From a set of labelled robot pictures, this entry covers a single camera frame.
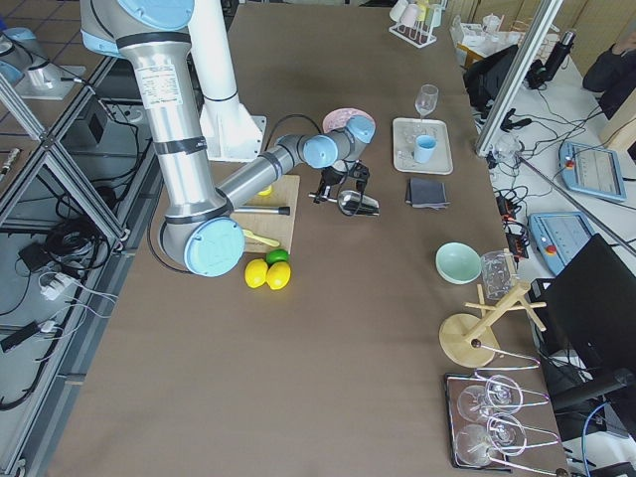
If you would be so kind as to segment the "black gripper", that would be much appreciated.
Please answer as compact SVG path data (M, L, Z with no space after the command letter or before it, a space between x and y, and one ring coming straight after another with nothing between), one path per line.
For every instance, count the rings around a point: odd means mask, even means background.
M321 170L318 190L310 193L314 204L330 201L330 190L333 186L342 186L348 179L356 183L356 191L365 194L370 178L369 168L360 161L337 161L332 166Z

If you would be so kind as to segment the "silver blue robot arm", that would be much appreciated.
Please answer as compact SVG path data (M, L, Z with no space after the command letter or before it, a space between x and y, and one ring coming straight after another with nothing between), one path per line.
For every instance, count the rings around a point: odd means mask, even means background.
M84 1L80 13L84 45L132 65L170 199L160 244L192 273L219 276L238 263L236 207L298 164L344 170L374 137L373 121L356 115L248 153L262 133L239 102L217 1Z

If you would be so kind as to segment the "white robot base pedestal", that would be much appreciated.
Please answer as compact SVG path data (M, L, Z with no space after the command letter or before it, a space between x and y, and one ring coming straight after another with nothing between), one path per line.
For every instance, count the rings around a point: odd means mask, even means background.
M204 100L200 125L208 158L250 162L260 152L266 118L250 115L240 102L221 3L196 0L188 30Z

